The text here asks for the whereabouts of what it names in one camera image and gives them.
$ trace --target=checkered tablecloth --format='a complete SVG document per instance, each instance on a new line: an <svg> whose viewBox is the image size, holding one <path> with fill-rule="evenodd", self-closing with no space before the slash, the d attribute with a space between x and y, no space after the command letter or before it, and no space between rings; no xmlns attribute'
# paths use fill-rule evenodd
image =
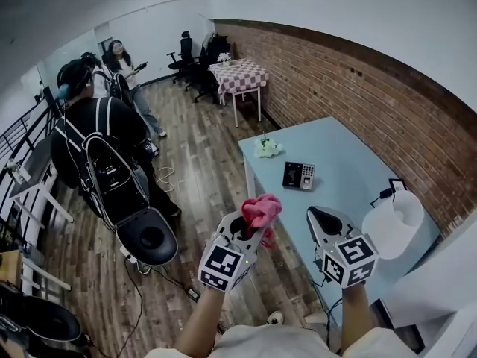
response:
<svg viewBox="0 0 477 358"><path fill-rule="evenodd" d="M218 95L221 99L227 92L240 92L267 84L270 73L265 68L247 58L234 62L240 62L240 65L222 66L216 63L209 67L218 82Z"/></svg>

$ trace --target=table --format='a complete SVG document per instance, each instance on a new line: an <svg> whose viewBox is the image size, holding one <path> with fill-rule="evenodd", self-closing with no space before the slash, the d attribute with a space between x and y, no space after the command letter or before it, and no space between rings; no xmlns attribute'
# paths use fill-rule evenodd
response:
<svg viewBox="0 0 477 358"><path fill-rule="evenodd" d="M56 201L53 195L45 188L43 184L43 178L45 173L51 164L51 137L47 136L45 139L42 139L38 142L35 149L31 152L30 157L27 159L24 164L24 168L30 174L31 178L28 182L19 184L16 180L14 181L14 186L10 192L10 199L14 200L19 207L26 213L26 215L36 222L40 228L44 229L45 226L42 222L33 215L28 208L26 208L23 203L21 196L30 191L35 191L38 189L39 193L43 195L53 207L60 213L68 222L73 222L73 217L66 212L66 210L61 207L61 205Z"/></svg>
<svg viewBox="0 0 477 358"><path fill-rule="evenodd" d="M53 283L56 283L59 287L71 291L72 288L69 284L64 283L62 280L56 278L55 276L49 274L47 271L41 269L30 259L22 256L19 250L9 251L1 253L1 264L0 264L0 280L7 281L14 284L17 288L20 287L21 281L25 281L32 285L36 289L40 289L40 285L33 282L29 278L26 278L22 274L22 268L25 264L27 267L33 269L37 274L43 276L46 280L50 280Z"/></svg>
<svg viewBox="0 0 477 358"><path fill-rule="evenodd" d="M328 117L267 134L282 143L284 153L268 158L255 158L253 150L257 137L240 141L244 155L247 190L256 197L257 181L266 193L282 202L279 215L297 253L310 277L321 283L323 274L314 264L315 245L306 223L309 206L323 206L346 213L361 229L370 202L389 187L389 178L397 176L357 136L338 120ZM285 162L315 165L315 182L311 192L282 187ZM380 260L374 275L366 282L369 303L381 298L401 277L408 273L439 236L439 229L426 212L424 223L417 231L405 253L394 260ZM329 309L340 297L338 284L325 283L318 295ZM336 307L332 317L341 326L342 309Z"/></svg>
<svg viewBox="0 0 477 358"><path fill-rule="evenodd" d="M218 96L220 102L225 106L224 96L226 93L232 94L233 113L236 118L236 128L239 126L237 120L236 95L242 94L242 99L246 92L257 92L259 106L259 121L262 120L262 92L261 88L267 85L270 73L252 60L242 58L232 61L231 66L224 66L216 63L209 67L218 82Z"/></svg>

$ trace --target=black backpack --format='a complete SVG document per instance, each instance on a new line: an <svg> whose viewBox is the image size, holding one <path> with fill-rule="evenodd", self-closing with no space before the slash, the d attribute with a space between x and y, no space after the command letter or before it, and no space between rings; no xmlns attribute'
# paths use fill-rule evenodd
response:
<svg viewBox="0 0 477 358"><path fill-rule="evenodd" d="M65 116L55 128L65 139L69 153L80 153L76 166L80 195L110 229L116 230L149 206L147 176L130 152L110 135L111 98L96 101L96 132L84 136Z"/></svg>
<svg viewBox="0 0 477 358"><path fill-rule="evenodd" d="M113 78L109 78L103 71L98 70L94 72L92 76L100 75L107 81L109 84L109 89L107 91L110 94L110 97L114 97L123 101L130 109L135 110L133 97L131 96L129 85L126 82L126 78L120 73L114 73Z"/></svg>

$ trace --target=red brick wall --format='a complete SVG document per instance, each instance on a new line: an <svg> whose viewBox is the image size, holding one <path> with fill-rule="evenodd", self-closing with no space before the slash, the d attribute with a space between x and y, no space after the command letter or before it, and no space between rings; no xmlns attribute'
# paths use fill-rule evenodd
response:
<svg viewBox="0 0 477 358"><path fill-rule="evenodd" d="M238 20L215 27L236 57L270 71L264 105L280 126L340 120L405 179L443 237L477 207L477 115L441 85L327 34Z"/></svg>

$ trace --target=pink cloth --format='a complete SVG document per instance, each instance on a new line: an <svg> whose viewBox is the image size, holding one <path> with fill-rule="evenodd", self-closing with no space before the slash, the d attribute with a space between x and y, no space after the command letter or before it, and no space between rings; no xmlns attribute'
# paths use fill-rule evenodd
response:
<svg viewBox="0 0 477 358"><path fill-rule="evenodd" d="M260 195L257 199L247 199L241 206L241 214L248 223L247 233L253 228L267 227L282 212L282 204L277 197L272 194ZM271 241L272 230L268 227L265 230L264 239ZM271 248L272 244L262 240L262 244Z"/></svg>

